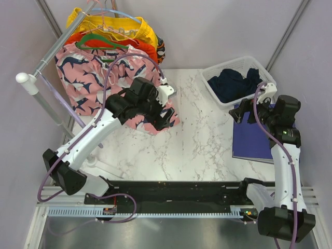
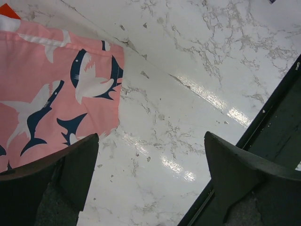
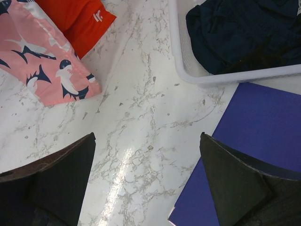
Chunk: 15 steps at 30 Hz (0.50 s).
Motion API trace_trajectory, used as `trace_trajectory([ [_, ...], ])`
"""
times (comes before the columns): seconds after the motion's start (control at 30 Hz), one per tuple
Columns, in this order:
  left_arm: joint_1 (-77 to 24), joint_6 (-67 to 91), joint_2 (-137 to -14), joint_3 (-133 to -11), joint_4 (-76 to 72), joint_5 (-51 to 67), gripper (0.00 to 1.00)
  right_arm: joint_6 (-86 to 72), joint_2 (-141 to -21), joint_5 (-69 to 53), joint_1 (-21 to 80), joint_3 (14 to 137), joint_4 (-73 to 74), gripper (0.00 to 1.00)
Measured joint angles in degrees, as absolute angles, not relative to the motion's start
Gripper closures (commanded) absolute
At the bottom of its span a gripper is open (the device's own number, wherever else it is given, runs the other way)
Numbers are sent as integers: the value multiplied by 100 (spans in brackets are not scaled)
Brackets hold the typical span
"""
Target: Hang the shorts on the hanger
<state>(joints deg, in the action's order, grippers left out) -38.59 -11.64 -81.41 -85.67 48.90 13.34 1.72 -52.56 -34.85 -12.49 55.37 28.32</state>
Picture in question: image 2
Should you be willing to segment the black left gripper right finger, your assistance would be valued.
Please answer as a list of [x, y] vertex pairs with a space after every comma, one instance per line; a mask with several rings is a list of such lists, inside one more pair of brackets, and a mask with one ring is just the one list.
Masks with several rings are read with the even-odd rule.
[[206, 132], [205, 152], [225, 226], [299, 226], [301, 173]]

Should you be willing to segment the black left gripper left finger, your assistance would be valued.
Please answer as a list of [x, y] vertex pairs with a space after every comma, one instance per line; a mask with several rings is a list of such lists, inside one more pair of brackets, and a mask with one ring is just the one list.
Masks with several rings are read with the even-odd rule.
[[99, 136], [0, 174], [2, 226], [75, 226], [91, 185]]

